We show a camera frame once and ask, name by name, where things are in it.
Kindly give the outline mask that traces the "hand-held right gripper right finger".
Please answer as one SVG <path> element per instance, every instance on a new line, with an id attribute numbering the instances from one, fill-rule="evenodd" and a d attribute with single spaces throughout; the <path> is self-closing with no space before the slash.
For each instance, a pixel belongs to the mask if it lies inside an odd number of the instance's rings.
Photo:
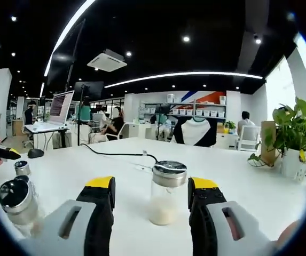
<path id="1" fill-rule="evenodd" d="M 273 255 L 275 242 L 235 201 L 227 201 L 211 180 L 188 179 L 189 225 L 193 255 Z"/>

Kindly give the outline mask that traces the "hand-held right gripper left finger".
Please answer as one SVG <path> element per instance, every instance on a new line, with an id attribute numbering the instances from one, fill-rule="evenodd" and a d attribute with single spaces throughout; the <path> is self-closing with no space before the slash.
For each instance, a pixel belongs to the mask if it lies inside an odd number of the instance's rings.
<path id="1" fill-rule="evenodd" d="M 19 243 L 27 255 L 109 255 L 114 208 L 114 176 L 92 179 L 43 219 L 39 234 Z"/>

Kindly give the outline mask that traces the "person's right hand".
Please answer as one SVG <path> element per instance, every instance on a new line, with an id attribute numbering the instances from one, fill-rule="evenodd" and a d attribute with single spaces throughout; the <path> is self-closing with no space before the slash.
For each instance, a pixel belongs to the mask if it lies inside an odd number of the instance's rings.
<path id="1" fill-rule="evenodd" d="M 281 249 L 287 241 L 291 238 L 291 236 L 296 232 L 298 229 L 300 221 L 296 220 L 292 222 L 289 226 L 286 227 L 284 231 L 281 232 L 279 238 L 275 242 L 275 248 L 277 250 Z"/>

